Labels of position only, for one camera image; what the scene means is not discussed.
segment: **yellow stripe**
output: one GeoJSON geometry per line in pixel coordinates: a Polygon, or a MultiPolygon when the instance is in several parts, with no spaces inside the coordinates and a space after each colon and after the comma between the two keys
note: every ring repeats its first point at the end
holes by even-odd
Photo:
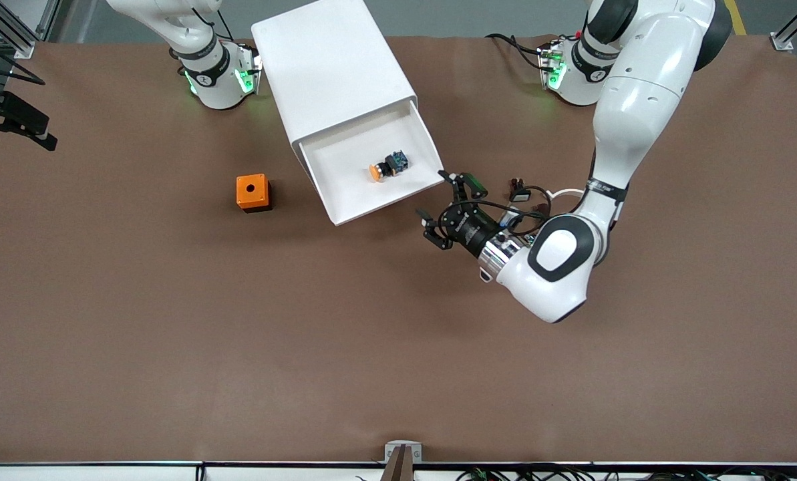
{"type": "Polygon", "coordinates": [[[734,24],[734,33],[746,35],[746,26],[743,25],[743,17],[740,16],[740,9],[737,8],[735,0],[725,0],[725,6],[731,12],[731,22],[734,24]]]}

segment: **brown tabletop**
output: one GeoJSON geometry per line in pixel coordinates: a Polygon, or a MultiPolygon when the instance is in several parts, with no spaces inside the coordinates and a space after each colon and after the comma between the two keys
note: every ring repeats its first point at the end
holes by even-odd
{"type": "MultiPolygon", "coordinates": [[[[448,170],[584,185],[593,108],[502,43],[389,44],[448,170]]],[[[165,45],[28,65],[59,147],[0,134],[0,462],[797,462],[797,66],[767,37],[694,76],[560,325],[422,238],[446,186],[333,226],[267,85],[212,112],[165,45]],[[257,172],[277,207],[243,214],[257,172]]]]}

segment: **white robotic arm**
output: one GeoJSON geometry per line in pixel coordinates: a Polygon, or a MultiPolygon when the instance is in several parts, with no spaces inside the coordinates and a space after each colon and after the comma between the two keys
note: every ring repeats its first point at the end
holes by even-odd
{"type": "MultiPolygon", "coordinates": [[[[548,56],[558,63],[546,77],[563,100],[597,101],[595,159],[579,205],[545,222],[528,245],[456,194],[452,205],[460,210],[450,208],[448,216],[490,221],[453,227],[449,219],[428,217],[426,237],[437,243],[432,227],[443,226],[447,240],[478,258],[483,280],[496,279],[548,323],[565,319],[585,303],[630,177],[677,109],[692,72],[724,45],[730,25],[727,9],[713,0],[594,0],[582,36],[554,45],[563,54],[548,56]]],[[[460,186],[464,177],[447,180],[460,186]]]]}
{"type": "Polygon", "coordinates": [[[253,49],[218,39],[201,18],[222,0],[108,0],[112,9],[151,28],[184,65],[190,91],[206,107],[229,109],[258,90],[261,58],[253,49]]]}

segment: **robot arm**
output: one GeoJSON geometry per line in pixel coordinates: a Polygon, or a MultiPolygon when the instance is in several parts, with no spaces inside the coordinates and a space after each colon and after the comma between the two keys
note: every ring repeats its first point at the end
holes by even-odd
{"type": "Polygon", "coordinates": [[[203,17],[222,0],[108,0],[112,9],[151,28],[184,65],[190,91],[205,106],[229,109],[258,90],[261,58],[253,49],[221,41],[203,17]]]}
{"type": "MultiPolygon", "coordinates": [[[[715,15],[717,7],[713,0],[591,3],[583,36],[563,45],[564,55],[557,57],[564,65],[554,66],[556,73],[548,79],[550,88],[571,103],[589,104],[599,97],[595,160],[585,193],[572,212],[545,222],[530,245],[490,220],[495,232],[488,232],[478,253],[470,250],[478,258],[482,279],[495,278],[548,323],[565,319],[585,303],[591,270],[609,250],[609,231],[621,212],[630,177],[703,61],[705,35],[713,28],[710,42],[715,43],[715,30],[724,31],[719,35],[723,45],[730,33],[730,21],[726,27],[724,16],[715,15]],[[599,15],[614,18],[603,21],[599,15]],[[721,28],[711,27],[716,19],[721,28]]],[[[718,49],[708,46],[707,57],[715,57],[718,49]]],[[[460,241],[460,235],[449,237],[460,241]]]]}

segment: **orange block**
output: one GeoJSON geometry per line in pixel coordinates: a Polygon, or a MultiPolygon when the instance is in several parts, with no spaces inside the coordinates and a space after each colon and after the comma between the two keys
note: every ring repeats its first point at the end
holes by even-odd
{"type": "Polygon", "coordinates": [[[238,207],[246,213],[273,209],[271,183],[264,174],[238,177],[235,192],[238,207]]]}

